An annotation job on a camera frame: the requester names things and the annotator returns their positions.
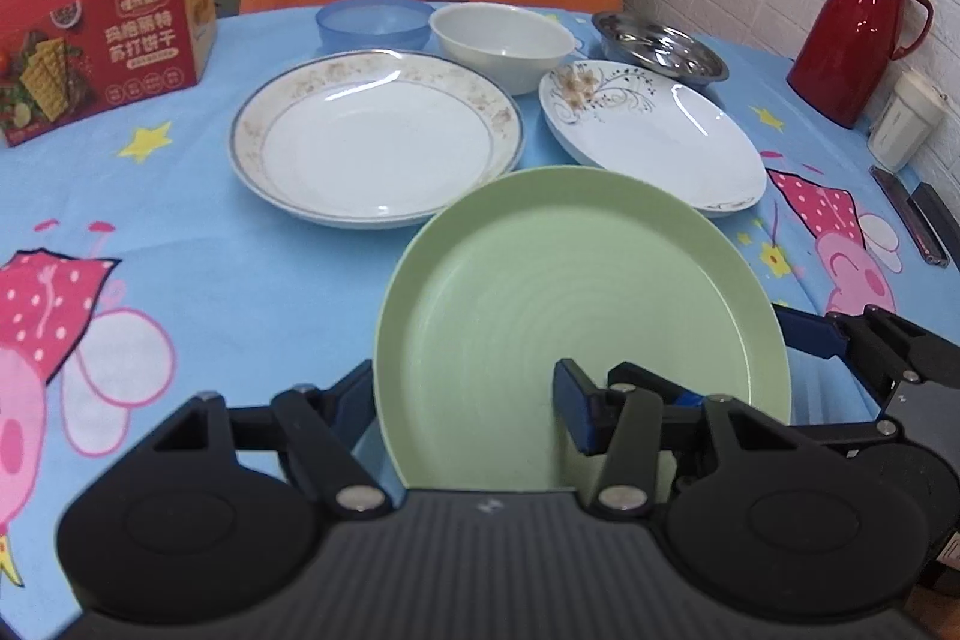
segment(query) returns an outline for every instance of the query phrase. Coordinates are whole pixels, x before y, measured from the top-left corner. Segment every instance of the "red thermos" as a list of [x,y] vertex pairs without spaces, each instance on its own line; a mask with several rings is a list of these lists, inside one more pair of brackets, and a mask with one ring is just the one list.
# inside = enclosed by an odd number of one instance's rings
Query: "red thermos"
[[827,0],[786,77],[806,103],[836,124],[853,128],[887,63],[909,55],[923,42],[933,6],[917,41],[898,47],[904,0]]

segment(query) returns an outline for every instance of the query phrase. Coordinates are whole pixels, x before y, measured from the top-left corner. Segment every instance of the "cartoon pig print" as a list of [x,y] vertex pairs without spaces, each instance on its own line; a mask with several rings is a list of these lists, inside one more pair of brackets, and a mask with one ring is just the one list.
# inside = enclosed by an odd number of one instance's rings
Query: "cartoon pig print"
[[[45,221],[37,231],[55,225]],[[101,235],[98,252],[113,228],[98,221],[90,230]],[[146,314],[118,306],[124,286],[107,283],[117,263],[40,249],[0,266],[0,576],[18,586],[8,524],[37,480],[48,384],[61,377],[70,444],[83,456],[104,456],[123,442],[130,410],[150,404],[173,380],[166,333]]]
[[814,249],[834,289],[824,308],[858,316],[867,304],[894,313],[896,302],[880,265],[899,272],[896,233],[878,215],[858,218],[849,191],[824,188],[799,175],[767,170],[774,185],[816,239]]

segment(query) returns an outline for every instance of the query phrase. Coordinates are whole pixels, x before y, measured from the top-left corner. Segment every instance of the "red box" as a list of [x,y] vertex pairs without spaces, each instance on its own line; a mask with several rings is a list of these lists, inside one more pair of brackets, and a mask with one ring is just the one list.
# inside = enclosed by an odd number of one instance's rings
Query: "red box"
[[0,129],[10,145],[195,85],[213,0],[0,0]]

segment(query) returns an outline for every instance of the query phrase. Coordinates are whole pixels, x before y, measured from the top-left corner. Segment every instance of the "bowl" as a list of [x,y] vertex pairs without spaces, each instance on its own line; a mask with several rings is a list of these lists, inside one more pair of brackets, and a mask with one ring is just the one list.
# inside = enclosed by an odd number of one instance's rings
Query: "bowl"
[[723,58],[677,28],[650,23],[632,12],[598,12],[593,27],[611,61],[649,68],[692,88],[730,76]]
[[323,52],[422,49],[433,7],[417,0],[342,0],[317,13]]
[[535,91],[577,47],[563,25],[507,4],[450,4],[430,18],[443,55],[488,76],[511,95]]

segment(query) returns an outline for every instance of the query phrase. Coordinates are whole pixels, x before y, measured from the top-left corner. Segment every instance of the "tablecloth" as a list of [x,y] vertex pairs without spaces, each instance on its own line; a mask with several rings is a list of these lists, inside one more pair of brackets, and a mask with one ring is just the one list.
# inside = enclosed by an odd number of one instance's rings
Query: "tablecloth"
[[[0,151],[0,615],[24,640],[50,637],[77,609],[56,564],[61,512],[190,395],[264,404],[293,384],[330,386],[371,356],[417,229],[304,223],[247,191],[227,160],[244,100],[317,54],[314,11],[221,20],[199,86]],[[589,18],[540,11],[595,52]],[[863,134],[793,95],[784,58],[707,42],[731,73],[707,95],[770,175],[757,207],[716,224],[771,300],[818,313],[874,302],[960,340],[960,275],[920,259],[868,175]],[[571,163],[536,95],[518,103],[520,167]],[[791,352],[790,365],[795,422],[875,415],[839,360]],[[376,427],[361,456],[397,492]]]

